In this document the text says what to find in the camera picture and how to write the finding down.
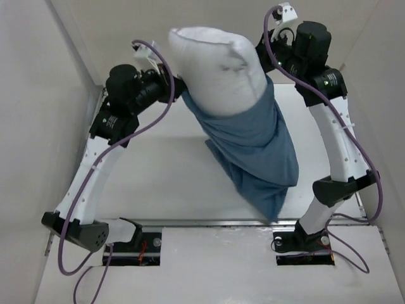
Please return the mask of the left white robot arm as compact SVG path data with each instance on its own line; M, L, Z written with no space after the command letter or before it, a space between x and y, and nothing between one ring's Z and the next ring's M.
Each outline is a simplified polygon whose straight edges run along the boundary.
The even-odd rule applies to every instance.
M73 182L55 211L43 214L42 225L91 253L112 242L112 231L118 229L120 244L128 251L137 250L142 236L136 225L126 228L125 219L116 224L97 221L96 206L115 162L138 132L139 115L157 101L174 101L184 89L184 83L162 63L148 70L128 64L112 68Z

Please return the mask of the white pillow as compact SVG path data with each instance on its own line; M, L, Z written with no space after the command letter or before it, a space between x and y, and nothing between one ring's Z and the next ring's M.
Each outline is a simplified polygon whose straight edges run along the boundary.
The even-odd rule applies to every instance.
M169 31L168 43L179 76L205 113L236 115L264 94L266 75L246 37L217 28L183 27Z

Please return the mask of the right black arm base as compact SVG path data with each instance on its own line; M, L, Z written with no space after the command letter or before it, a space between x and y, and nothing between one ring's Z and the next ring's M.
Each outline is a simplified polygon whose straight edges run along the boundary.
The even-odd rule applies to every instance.
M271 248L278 266L335 265L326 230L306 234L299 222L293 230L273 231Z

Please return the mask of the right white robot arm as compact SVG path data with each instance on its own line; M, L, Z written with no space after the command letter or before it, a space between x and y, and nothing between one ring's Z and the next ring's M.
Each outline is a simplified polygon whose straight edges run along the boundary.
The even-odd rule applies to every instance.
M292 234L294 244L306 250L325 235L328 220L344 202L376 183L378 172L354 135L344 78L326 64L331 33L321 23L305 21L288 43L290 30L288 23L278 21L273 30L264 30L256 50L266 72L281 70L295 82L327 152L330 174L313 182L314 199Z

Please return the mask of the blue pillowcase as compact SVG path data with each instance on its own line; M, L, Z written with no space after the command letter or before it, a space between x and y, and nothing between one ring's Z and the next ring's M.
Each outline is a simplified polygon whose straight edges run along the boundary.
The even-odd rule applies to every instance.
M297 185L299 165L274 84L250 109L230 117L201 110L188 91L182 98L207 135L206 145L237 192L269 222L277 220L289 188Z

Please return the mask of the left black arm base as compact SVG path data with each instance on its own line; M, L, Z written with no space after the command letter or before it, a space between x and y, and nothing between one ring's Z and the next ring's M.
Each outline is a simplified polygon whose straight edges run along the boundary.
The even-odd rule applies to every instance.
M134 226L135 231L129 242L117 242L113 245L110 266L146 267L159 266L161 256L162 232L156 229L146 231L133 220L120 218Z

